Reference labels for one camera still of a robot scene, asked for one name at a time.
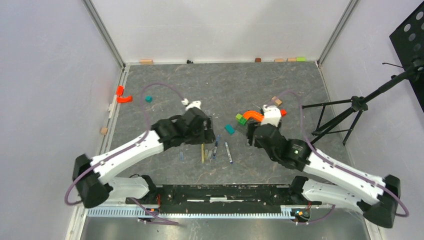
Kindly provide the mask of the blue white pen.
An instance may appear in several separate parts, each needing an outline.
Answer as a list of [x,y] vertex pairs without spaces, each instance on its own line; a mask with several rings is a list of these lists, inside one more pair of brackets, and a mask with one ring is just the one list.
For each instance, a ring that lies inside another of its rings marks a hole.
[[233,164],[233,158],[232,158],[232,155],[231,155],[229,144],[228,144],[227,141],[225,141],[224,145],[225,145],[225,149],[226,149],[226,153],[227,153],[229,163],[232,165]]

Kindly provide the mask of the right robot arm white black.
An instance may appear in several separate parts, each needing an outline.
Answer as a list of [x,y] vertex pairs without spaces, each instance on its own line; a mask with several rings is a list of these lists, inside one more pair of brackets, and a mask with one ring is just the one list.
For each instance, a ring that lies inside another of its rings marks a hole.
[[288,191],[293,203],[329,203],[360,213],[377,226],[393,227],[401,193],[398,177],[391,174],[381,177],[357,170],[309,147],[301,139],[285,138],[271,124],[248,123],[246,137],[250,146],[264,149],[271,161],[329,182],[296,176]]

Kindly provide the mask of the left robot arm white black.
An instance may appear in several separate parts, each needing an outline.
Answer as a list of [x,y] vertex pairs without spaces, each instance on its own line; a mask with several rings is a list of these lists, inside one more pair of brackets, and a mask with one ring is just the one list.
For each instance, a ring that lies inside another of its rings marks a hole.
[[133,140],[92,158],[82,154],[75,159],[71,188],[80,203],[90,209],[112,198],[135,198],[145,204],[157,198],[156,186],[147,175],[118,177],[141,160],[180,145],[210,144],[216,140],[212,118],[198,107],[182,115],[160,119]]

